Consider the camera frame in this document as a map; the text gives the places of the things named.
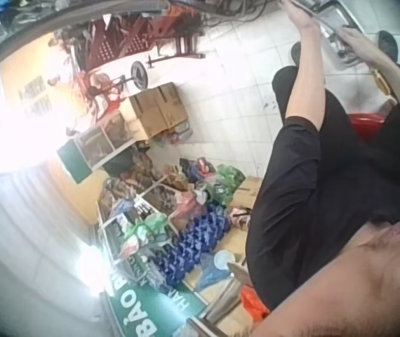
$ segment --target shoe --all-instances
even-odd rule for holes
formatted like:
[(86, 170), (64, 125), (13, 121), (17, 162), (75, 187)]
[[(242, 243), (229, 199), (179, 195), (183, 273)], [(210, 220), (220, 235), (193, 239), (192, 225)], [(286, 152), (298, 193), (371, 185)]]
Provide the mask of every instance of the shoe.
[(392, 61), (398, 62), (398, 44), (392, 34), (381, 30), (378, 33), (378, 48), (389, 56)]
[(297, 42), (296, 44), (294, 44), (292, 46), (292, 49), (291, 49), (292, 60), (297, 67), (300, 64), (300, 55), (301, 55), (301, 43)]

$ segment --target white tiled floor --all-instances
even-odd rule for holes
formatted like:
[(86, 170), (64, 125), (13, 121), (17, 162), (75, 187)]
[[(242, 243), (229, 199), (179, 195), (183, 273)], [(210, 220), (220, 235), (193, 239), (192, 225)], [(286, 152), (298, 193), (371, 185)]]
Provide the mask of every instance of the white tiled floor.
[[(342, 1), (367, 37), (374, 40), (385, 29), (395, 35), (400, 50), (400, 0)], [(197, 44), (206, 59), (175, 59), (149, 70), (150, 86), (168, 81), (178, 85), (194, 131), (187, 144), (152, 148), (149, 153), (156, 164), (205, 156), (215, 165), (231, 164), (245, 174), (265, 174), (272, 143), (282, 127), (272, 78), (282, 67), (293, 65), (291, 46), (300, 38), (287, 15), (274, 11), (275, 7), (272, 4), (255, 22), (209, 29)], [(366, 65), (342, 71), (325, 50), (323, 57), (326, 88), (347, 113), (378, 111), (387, 98)]]

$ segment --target wheel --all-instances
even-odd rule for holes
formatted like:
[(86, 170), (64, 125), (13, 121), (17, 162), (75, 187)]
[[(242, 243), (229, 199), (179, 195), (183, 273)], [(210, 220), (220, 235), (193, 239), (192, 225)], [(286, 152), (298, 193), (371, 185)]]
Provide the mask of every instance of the wheel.
[(139, 90), (147, 89), (149, 85), (149, 78), (147, 77), (147, 70), (145, 70), (145, 67), (141, 62), (133, 62), (131, 65), (131, 76), (136, 88)]

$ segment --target bright light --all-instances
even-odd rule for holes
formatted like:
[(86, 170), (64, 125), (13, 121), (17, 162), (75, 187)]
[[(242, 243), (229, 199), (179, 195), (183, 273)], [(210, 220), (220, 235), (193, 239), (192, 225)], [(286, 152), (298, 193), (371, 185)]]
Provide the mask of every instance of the bright light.
[(108, 267), (96, 246), (84, 244), (81, 247), (81, 257), (77, 264), (77, 272), (80, 280), (88, 286), (94, 296), (102, 293), (108, 285)]

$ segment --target black shirt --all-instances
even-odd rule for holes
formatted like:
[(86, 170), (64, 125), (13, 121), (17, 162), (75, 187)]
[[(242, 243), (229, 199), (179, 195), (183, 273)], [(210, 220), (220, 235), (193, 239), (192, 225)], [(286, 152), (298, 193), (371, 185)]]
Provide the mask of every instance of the black shirt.
[(318, 183), (319, 133), (290, 117), (272, 156), (251, 215), (248, 271), (261, 301), (273, 310), (338, 255), (370, 219), (400, 221), (400, 186), (373, 165), (358, 163)]

